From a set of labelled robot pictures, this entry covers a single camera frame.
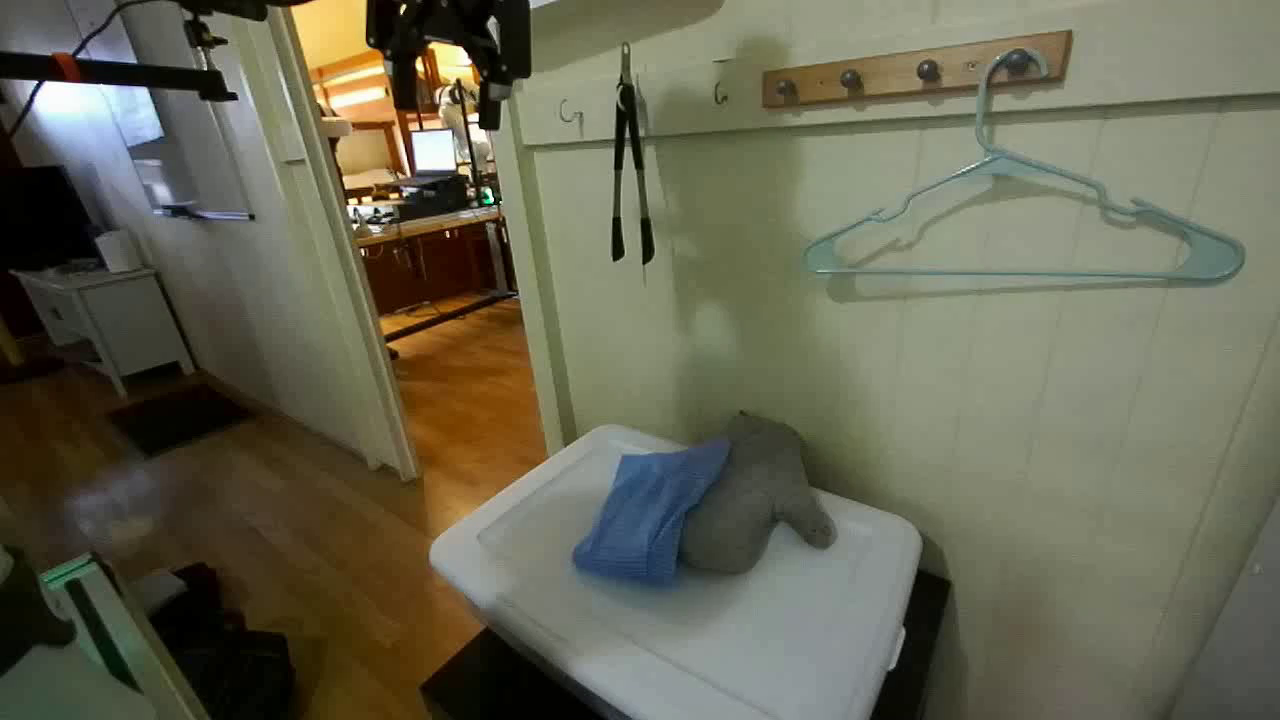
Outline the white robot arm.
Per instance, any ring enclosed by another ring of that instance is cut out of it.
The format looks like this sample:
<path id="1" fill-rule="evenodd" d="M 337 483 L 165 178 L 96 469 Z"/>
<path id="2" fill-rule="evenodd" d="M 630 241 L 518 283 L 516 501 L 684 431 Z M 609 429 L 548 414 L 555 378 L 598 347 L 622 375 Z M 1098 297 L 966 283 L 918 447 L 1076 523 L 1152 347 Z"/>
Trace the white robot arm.
<path id="1" fill-rule="evenodd" d="M 393 105 L 415 113 L 415 59 L 429 45 L 454 45 L 479 73 L 479 128 L 498 128 L 498 105 L 532 75 L 527 0 L 367 0 L 363 38 L 382 54 Z"/>

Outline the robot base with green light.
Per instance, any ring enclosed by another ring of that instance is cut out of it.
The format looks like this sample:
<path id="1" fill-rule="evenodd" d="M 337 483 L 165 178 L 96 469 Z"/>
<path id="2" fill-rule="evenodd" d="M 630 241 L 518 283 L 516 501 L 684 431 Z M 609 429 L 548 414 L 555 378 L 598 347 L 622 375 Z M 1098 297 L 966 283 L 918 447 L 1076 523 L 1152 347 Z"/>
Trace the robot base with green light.
<path id="1" fill-rule="evenodd" d="M 82 551 L 35 574 L 38 611 L 66 626 L 64 645 L 29 648 L 0 677 L 0 720 L 209 720 L 157 626 Z"/>

